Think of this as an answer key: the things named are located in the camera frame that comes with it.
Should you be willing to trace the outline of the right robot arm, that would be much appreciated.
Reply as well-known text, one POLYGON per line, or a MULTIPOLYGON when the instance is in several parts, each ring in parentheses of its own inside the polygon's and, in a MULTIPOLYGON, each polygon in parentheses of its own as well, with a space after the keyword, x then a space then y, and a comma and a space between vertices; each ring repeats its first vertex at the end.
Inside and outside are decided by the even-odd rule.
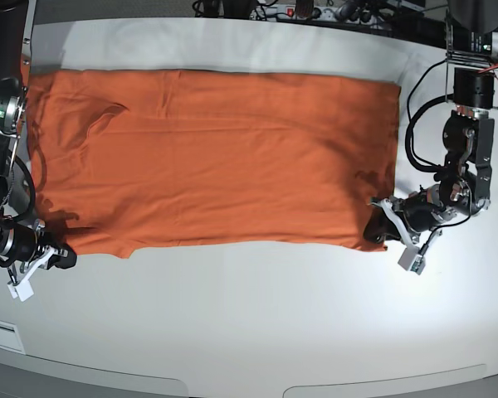
POLYGON ((17 156, 22 119, 27 104, 27 77, 22 71, 29 64, 31 33, 28 1, 0 1, 0 267, 10 274, 17 262, 34 264, 44 254, 47 268, 69 269, 77 255, 67 244, 45 230, 42 221, 34 226, 24 221, 34 213, 36 193, 32 175, 17 156), (29 191, 27 209, 7 216, 4 207, 12 195, 14 172, 20 170, 29 191))

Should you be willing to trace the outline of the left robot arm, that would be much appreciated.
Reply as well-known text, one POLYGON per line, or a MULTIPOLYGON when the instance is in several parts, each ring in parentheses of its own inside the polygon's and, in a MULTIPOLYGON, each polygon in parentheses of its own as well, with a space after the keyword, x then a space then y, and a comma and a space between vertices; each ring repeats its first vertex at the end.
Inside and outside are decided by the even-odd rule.
POLYGON ((404 136, 408 161, 419 172, 431 173, 435 183, 406 199, 373 199, 377 209, 364 239, 374 244, 405 239, 416 243, 423 232, 456 226, 455 217, 469 220, 490 204, 495 128, 490 111, 498 109, 498 1, 448 2, 445 42, 443 63, 454 73, 453 89, 410 115, 404 136), (416 154, 414 129, 429 109, 442 103, 455 108, 442 130, 444 163, 435 164, 416 154))

